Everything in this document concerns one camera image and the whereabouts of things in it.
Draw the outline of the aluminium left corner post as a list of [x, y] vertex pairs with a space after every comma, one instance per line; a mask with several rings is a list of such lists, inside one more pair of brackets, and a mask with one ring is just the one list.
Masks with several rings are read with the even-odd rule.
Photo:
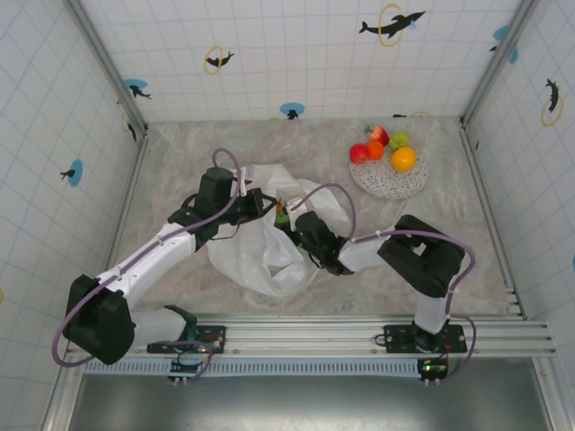
[[144, 118], [135, 103], [132, 93], [128, 90], [108, 50], [105, 48], [98, 31], [93, 26], [92, 20], [81, 0], [62, 0], [62, 3], [114, 91], [117, 101], [127, 115], [131, 127], [133, 127], [138, 136], [144, 137], [146, 135]]

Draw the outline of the blue oval fish sticker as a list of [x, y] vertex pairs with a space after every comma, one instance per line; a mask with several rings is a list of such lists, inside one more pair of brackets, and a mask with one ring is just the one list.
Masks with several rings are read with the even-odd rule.
[[61, 180], [66, 180], [68, 184], [75, 188], [77, 187], [84, 174], [84, 164], [80, 159], [74, 160], [67, 171], [61, 172], [59, 175]]

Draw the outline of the right controller circuit board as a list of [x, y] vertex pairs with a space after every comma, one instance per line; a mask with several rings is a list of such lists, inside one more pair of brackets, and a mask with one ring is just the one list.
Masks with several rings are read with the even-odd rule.
[[434, 383], [447, 377], [448, 360], [445, 356], [419, 359], [417, 363], [420, 380], [424, 383]]

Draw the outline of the aluminium mounting rail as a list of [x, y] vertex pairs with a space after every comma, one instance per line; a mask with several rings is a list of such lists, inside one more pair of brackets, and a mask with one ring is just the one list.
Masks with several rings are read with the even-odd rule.
[[[202, 325], [226, 327], [225, 357], [370, 357], [385, 349], [373, 337], [384, 326], [409, 324], [410, 317], [200, 314]], [[544, 321], [474, 317], [474, 358], [546, 357], [556, 344]]]

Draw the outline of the white plastic bag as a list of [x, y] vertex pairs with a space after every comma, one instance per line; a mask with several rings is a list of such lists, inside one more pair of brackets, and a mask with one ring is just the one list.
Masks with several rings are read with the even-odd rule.
[[[281, 164], [246, 167], [250, 189], [282, 204], [296, 204], [319, 185], [293, 177]], [[308, 254], [275, 226], [276, 211], [235, 228], [220, 227], [216, 241], [207, 243], [211, 264], [236, 284], [252, 291], [290, 297], [305, 291], [319, 268]]]

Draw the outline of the controller circuit board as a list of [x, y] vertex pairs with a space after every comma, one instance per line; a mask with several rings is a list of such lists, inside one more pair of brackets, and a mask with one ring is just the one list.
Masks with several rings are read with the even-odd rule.
[[448, 360], [445, 356], [419, 359], [417, 363], [420, 380], [424, 383], [434, 383], [447, 377]]
[[213, 349], [210, 343], [191, 341], [187, 345], [178, 342], [180, 352], [172, 360], [169, 378], [175, 383], [187, 385], [198, 380], [211, 366]]

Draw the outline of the left controller circuit board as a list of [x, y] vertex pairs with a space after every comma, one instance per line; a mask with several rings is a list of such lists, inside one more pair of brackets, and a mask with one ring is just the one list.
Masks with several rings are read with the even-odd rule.
[[175, 383], [187, 385], [198, 380], [211, 366], [213, 349], [210, 343], [191, 341], [187, 345], [178, 342], [180, 352], [172, 360], [169, 378]]

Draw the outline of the shark blue circle sticker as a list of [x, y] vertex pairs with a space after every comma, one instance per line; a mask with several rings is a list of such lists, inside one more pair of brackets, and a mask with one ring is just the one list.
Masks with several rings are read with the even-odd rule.
[[127, 88], [132, 92], [134, 98], [140, 97], [148, 100], [152, 99], [152, 95], [150, 93], [145, 92], [145, 89], [148, 86], [148, 83], [146, 81], [137, 78], [129, 78], [126, 79], [124, 83], [127, 86]]

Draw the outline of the grey metal panel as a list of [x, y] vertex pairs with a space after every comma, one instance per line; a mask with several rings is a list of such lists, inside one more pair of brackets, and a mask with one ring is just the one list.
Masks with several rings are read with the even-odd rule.
[[89, 376], [71, 431], [549, 431], [530, 370], [479, 364], [441, 387], [370, 377]]

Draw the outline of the large round orange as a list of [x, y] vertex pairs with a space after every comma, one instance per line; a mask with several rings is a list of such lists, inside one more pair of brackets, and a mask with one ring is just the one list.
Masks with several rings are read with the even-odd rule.
[[390, 161], [397, 172], [408, 172], [416, 166], [418, 156], [411, 147], [405, 146], [394, 151]]

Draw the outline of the aluminium corner post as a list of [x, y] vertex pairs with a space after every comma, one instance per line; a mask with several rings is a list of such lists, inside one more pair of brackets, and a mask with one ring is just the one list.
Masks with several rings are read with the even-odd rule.
[[92, 20], [81, 0], [62, 0], [62, 3], [114, 91], [117, 101], [127, 115], [131, 127], [133, 127], [138, 136], [144, 137], [146, 135], [144, 118], [135, 103], [132, 93], [128, 90], [108, 50], [105, 48], [98, 31], [93, 26]]
[[540, 3], [541, 0], [521, 0], [519, 2], [518, 8], [508, 25], [508, 30], [505, 36], [498, 43], [494, 57], [473, 91], [472, 98], [468, 103], [464, 114], [460, 117], [460, 124], [463, 129], [468, 129], [471, 122], [476, 117], [502, 69], [509, 62], [511, 55], [518, 47], [522, 33]]

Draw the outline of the aluminium right corner post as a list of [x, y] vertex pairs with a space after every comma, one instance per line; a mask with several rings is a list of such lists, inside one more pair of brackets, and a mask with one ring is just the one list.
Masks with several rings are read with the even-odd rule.
[[476, 117], [502, 69], [509, 62], [511, 55], [518, 47], [522, 33], [540, 3], [541, 0], [521, 0], [519, 2], [518, 8], [508, 25], [508, 30], [505, 36], [498, 43], [494, 57], [473, 91], [472, 98], [468, 103], [464, 114], [460, 117], [460, 124], [463, 129], [468, 129], [471, 122]]

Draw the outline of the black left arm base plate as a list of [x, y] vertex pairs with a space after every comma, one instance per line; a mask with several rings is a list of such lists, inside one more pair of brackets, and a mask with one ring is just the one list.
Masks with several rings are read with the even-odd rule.
[[146, 346], [146, 352], [148, 354], [207, 354], [208, 348], [210, 348], [214, 355], [223, 354], [226, 345], [226, 326], [200, 325], [190, 339], [199, 342], [199, 345], [172, 346], [150, 344]]

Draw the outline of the speckled white plate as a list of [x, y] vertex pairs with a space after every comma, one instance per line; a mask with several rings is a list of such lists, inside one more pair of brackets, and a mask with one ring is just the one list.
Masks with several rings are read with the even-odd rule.
[[362, 164], [350, 163], [352, 179], [367, 193], [385, 199], [405, 199], [422, 191], [429, 177], [429, 156], [417, 151], [416, 165], [407, 172], [398, 172], [391, 156]]

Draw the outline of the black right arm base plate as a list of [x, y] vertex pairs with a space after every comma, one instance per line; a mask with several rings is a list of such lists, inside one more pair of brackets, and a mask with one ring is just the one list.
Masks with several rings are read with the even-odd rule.
[[461, 325], [447, 324], [439, 333], [431, 334], [414, 323], [384, 326], [385, 349], [390, 354], [466, 353], [468, 347]]

